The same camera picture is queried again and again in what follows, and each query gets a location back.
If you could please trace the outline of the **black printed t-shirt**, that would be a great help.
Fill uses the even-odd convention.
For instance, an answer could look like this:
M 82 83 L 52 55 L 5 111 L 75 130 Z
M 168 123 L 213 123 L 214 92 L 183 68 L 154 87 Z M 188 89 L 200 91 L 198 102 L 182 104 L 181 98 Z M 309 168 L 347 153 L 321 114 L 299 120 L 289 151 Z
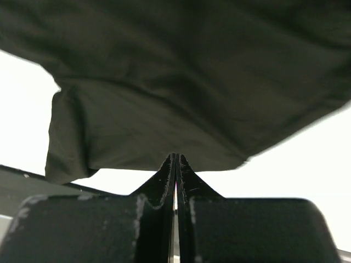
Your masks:
M 350 1 L 1 1 L 1 49 L 59 86 L 54 184 L 236 169 L 350 101 Z

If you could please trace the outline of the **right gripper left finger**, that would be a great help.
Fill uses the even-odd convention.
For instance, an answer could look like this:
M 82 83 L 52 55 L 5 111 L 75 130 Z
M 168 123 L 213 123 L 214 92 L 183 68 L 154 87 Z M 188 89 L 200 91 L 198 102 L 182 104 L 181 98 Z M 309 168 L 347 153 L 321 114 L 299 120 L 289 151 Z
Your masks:
M 1 243 L 1 262 L 171 262 L 175 154 L 127 196 L 33 196 Z

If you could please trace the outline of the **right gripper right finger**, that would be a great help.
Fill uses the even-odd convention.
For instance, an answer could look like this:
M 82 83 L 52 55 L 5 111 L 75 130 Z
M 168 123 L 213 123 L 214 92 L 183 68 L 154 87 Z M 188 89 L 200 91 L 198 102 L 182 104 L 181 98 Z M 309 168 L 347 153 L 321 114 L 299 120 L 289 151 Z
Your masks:
M 181 262 L 339 262 L 326 221 L 302 198 L 225 198 L 177 155 Z

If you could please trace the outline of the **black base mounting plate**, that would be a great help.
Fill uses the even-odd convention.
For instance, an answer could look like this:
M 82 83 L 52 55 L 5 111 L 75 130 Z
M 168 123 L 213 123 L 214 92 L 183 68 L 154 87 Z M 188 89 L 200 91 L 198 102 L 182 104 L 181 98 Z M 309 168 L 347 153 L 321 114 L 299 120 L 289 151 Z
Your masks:
M 106 195 L 93 188 L 49 183 L 44 176 L 19 169 L 1 166 L 1 214 L 14 216 L 20 204 L 29 196 L 36 195 Z

